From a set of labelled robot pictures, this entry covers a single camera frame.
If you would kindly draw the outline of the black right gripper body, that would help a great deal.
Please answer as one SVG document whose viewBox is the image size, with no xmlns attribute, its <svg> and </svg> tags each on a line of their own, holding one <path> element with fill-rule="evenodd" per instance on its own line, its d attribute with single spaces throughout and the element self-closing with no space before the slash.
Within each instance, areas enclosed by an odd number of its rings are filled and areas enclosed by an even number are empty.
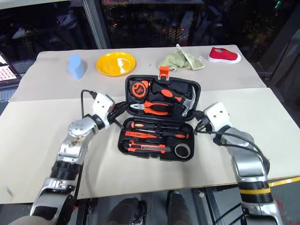
<svg viewBox="0 0 300 225">
<path fill-rule="evenodd" d="M 202 130 L 200 132 L 208 132 L 210 133 L 212 131 L 212 126 L 210 124 L 210 120 L 208 119 L 208 117 L 205 115 L 205 117 L 197 117 L 196 118 L 198 121 L 198 124 L 202 125 Z"/>
</svg>

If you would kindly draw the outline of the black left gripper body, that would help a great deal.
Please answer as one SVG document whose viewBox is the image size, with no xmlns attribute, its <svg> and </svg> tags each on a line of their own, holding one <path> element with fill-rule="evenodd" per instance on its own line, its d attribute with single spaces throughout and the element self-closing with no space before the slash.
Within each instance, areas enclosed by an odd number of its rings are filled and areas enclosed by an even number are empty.
<svg viewBox="0 0 300 225">
<path fill-rule="evenodd" d="M 118 106 L 116 104 L 116 105 L 114 105 L 112 111 L 108 114 L 108 122 L 109 122 L 110 125 L 112 125 L 114 123 L 117 126 L 119 125 L 119 122 L 116 120 L 117 112 L 118 112 Z"/>
</svg>

